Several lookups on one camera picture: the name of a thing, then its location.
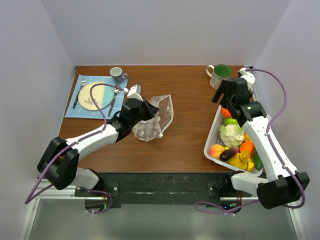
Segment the polka dot zip bag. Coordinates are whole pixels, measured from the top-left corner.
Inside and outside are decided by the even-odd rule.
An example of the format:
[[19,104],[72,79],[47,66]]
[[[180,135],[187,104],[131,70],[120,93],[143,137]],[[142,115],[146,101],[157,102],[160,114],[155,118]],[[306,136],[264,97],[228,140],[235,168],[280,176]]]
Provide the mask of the polka dot zip bag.
[[152,119],[147,121],[142,120],[132,128],[134,136],[144,142],[162,138],[164,131],[174,119],[173,101],[170,94],[153,96],[148,102],[158,107],[159,111]]

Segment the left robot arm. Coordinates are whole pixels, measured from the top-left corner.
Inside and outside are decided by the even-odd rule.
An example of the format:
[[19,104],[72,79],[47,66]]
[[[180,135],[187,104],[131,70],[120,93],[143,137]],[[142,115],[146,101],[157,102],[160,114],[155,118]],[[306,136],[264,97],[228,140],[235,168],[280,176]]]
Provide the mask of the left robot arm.
[[57,190],[75,186],[86,189],[92,196],[99,196],[104,190],[103,179],[92,169],[80,168],[79,161],[106,145],[119,142],[137,123],[152,119],[159,110],[146,99],[129,98],[120,111],[97,129],[66,140],[52,139],[37,170]]

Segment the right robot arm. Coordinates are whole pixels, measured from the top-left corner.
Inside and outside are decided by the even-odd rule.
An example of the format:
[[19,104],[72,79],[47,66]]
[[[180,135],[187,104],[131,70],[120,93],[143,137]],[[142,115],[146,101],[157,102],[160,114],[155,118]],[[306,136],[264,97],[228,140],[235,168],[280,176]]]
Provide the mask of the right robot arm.
[[306,202],[305,189],[310,178],[291,163],[271,130],[266,111],[251,98],[247,81],[236,77],[221,82],[212,102],[228,109],[248,134],[262,160],[266,178],[239,172],[223,183],[223,192],[230,197],[239,191],[256,196],[265,209],[290,208],[297,201],[301,201],[297,205],[301,208]]

